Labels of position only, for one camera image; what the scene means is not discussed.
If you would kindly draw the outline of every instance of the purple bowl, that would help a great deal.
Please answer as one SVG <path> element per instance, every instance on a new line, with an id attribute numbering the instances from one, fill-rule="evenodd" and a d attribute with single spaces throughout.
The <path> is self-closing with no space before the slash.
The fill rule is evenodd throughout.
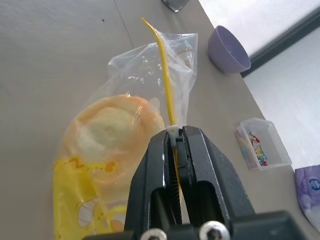
<path id="1" fill-rule="evenodd" d="M 251 67 L 246 50 L 224 26 L 218 25 L 208 41 L 208 56 L 223 74 L 235 74 Z"/>

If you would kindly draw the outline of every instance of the plastic box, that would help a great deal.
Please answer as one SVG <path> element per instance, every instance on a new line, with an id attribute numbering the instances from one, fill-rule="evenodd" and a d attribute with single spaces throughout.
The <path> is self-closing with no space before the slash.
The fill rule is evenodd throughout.
<path id="1" fill-rule="evenodd" d="M 235 129 L 235 136 L 250 170 L 291 165 L 291 159 L 272 121 L 250 118 Z"/>

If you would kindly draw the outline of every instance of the screw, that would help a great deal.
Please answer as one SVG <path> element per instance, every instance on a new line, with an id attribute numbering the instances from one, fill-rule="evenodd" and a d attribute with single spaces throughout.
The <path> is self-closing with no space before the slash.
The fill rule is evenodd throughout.
<path id="1" fill-rule="evenodd" d="M 142 234 L 140 240 L 167 240 L 167 235 L 159 228 L 151 228 Z"/>
<path id="2" fill-rule="evenodd" d="M 225 225 L 218 221 L 208 221 L 199 231 L 200 240 L 230 240 L 230 233 Z"/>

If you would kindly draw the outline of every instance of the gray table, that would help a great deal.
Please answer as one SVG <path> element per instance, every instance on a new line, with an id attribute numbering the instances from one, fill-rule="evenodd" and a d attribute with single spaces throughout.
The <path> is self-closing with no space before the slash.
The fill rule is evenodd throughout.
<path id="1" fill-rule="evenodd" d="M 52 239 L 57 146 L 106 81 L 108 61 L 154 42 L 140 17 L 162 32 L 199 33 L 188 124 L 202 128 L 232 161 L 257 213 L 288 210 L 319 239 L 299 209 L 290 166 L 248 170 L 233 131 L 240 121 L 263 116 L 241 76 L 223 76 L 209 62 L 213 26 L 197 0 L 177 14 L 160 0 L 1 1 L 0 239 Z"/>

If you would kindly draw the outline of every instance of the clear plastic bag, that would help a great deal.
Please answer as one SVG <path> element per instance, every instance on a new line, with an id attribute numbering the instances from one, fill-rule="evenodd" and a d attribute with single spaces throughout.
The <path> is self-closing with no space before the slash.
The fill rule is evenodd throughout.
<path id="1" fill-rule="evenodd" d="M 197 76 L 198 35 L 158 34 L 181 127 Z M 170 125 L 163 74 L 157 43 L 109 62 L 109 80 L 69 126 L 53 168 L 57 239 L 123 230 L 133 174 L 150 138 Z"/>

